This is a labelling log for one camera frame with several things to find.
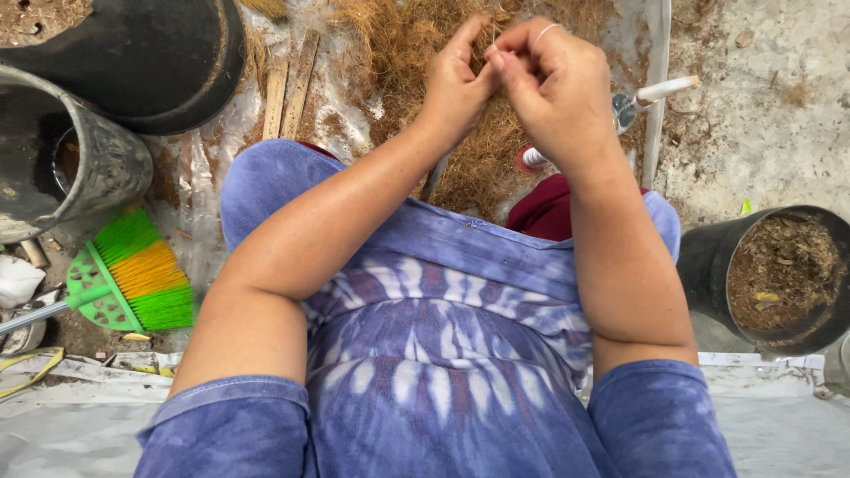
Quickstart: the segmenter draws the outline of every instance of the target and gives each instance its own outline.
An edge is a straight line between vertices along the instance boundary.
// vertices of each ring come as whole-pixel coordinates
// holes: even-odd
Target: green bristles
[[[128,300],[145,330],[192,325],[192,289],[189,284]]]
[[[142,208],[122,211],[94,237],[94,246],[107,267],[147,248],[160,233]]]

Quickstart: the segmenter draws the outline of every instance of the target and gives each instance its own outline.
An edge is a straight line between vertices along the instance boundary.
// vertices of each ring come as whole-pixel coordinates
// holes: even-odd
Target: black bucket
[[[230,100],[245,40],[233,0],[94,0],[92,8],[44,43],[0,48],[0,62],[142,134],[195,128]]]
[[[677,263],[691,310],[713,318],[743,340],[779,356],[811,354],[835,342],[850,328],[850,274],[844,277],[830,310],[814,307],[794,327],[751,330],[739,327],[732,317],[727,279],[741,239],[762,219],[794,220],[794,212],[819,217],[838,249],[839,260],[850,265],[850,225],[837,214],[815,206],[765,209],[745,218],[692,229],[682,237]],[[822,320],[824,313],[830,314],[825,321]]]

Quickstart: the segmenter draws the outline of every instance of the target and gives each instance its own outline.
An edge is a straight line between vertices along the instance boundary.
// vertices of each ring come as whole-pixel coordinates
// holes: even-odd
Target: yellow strap
[[[23,390],[26,387],[35,384],[38,380],[41,380],[45,375],[47,375],[48,370],[55,367],[57,363],[61,362],[63,358],[65,358],[65,347],[45,347],[43,349],[34,349],[27,354],[22,356],[12,357],[10,359],[0,361],[0,372],[5,370],[7,367],[12,367],[14,364],[24,361],[27,359],[31,359],[34,356],[39,356],[41,354],[54,354],[53,358],[47,363],[47,365],[42,368],[42,371],[37,373],[35,377],[32,378],[29,382],[25,384],[18,385],[13,389],[6,390],[4,392],[0,392],[0,398],[4,398],[7,395],[11,395],[18,390]]]

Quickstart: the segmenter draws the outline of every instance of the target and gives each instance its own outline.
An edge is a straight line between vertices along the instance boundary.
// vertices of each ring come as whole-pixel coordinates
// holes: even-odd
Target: tie-dye shirt
[[[340,168],[285,141],[246,150],[222,194],[228,246]],[[675,212],[644,202],[675,257]],[[304,310],[306,387],[243,376],[177,394],[139,432],[136,475],[734,475],[697,367],[617,367],[582,406],[572,241],[410,200]]]

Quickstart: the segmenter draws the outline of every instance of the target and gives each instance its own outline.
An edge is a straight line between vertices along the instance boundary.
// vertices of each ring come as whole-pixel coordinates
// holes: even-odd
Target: person
[[[459,29],[416,120],[353,166],[284,140],[236,158],[232,254],[136,476],[735,475],[678,219],[635,183],[604,53],[538,17],[476,76],[485,24]],[[567,241],[407,198],[500,85],[569,182]]]

